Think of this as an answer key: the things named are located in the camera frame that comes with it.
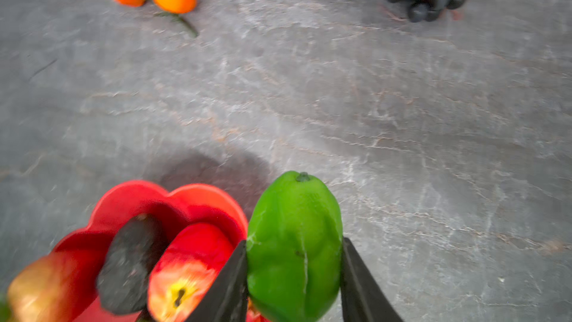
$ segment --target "lime stem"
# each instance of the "lime stem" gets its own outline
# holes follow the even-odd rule
[[[309,180],[310,180],[310,176],[308,175],[308,173],[306,173],[304,171],[296,177],[297,182],[307,182]]]

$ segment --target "red bowl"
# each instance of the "red bowl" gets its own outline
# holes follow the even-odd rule
[[[144,213],[161,221],[169,240],[173,240],[186,226],[197,222],[219,227],[234,246],[247,238],[248,222],[242,209],[230,195],[217,187],[191,184],[169,193],[153,183],[130,181],[109,190],[93,209],[88,225],[64,237],[53,251],[89,250],[93,252],[93,261],[101,261],[117,231],[129,219]],[[99,271],[101,264],[85,268]],[[103,311],[99,299],[96,299],[95,281],[85,287],[82,298],[85,296],[94,302],[74,322],[132,322],[139,314],[117,317]]]

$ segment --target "red apple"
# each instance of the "red apple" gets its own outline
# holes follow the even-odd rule
[[[105,254],[85,250],[53,252],[28,265],[8,287],[18,322],[70,322],[95,298]]]
[[[149,276],[147,308],[157,322],[183,322],[231,256],[225,234],[206,223],[175,237]]]

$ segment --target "avocado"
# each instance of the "avocado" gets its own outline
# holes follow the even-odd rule
[[[120,228],[97,276],[102,308],[115,315],[143,310],[149,274],[167,245],[161,223],[151,215],[140,214]]]

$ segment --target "fruit stem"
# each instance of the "fruit stem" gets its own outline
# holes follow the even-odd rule
[[[188,21],[186,21],[179,14],[170,13],[170,12],[162,12],[162,13],[156,13],[154,16],[170,16],[171,18],[173,18],[173,21],[177,21],[177,22],[183,24],[185,26],[185,28],[187,28],[187,30],[190,31],[190,33],[193,35],[194,38],[196,38],[198,36],[198,31],[193,27],[193,25],[191,25]]]
[[[178,21],[179,23],[183,24],[184,27],[187,28],[187,30],[189,30],[191,34],[193,34],[194,38],[196,38],[198,36],[198,31],[193,27],[193,25],[191,25],[188,21],[186,21],[182,16],[180,16],[179,14],[173,14],[173,19],[175,19],[175,21]]]
[[[186,290],[183,289],[183,288],[179,290],[179,292],[178,292],[178,297],[177,297],[177,299],[175,300],[175,308],[176,308],[176,307],[179,307],[179,306],[181,305],[181,299],[182,299],[183,296],[185,296],[185,292],[186,292]]]
[[[310,180],[310,176],[308,175],[308,173],[306,173],[304,171],[296,177],[297,182],[308,182],[309,180]]]

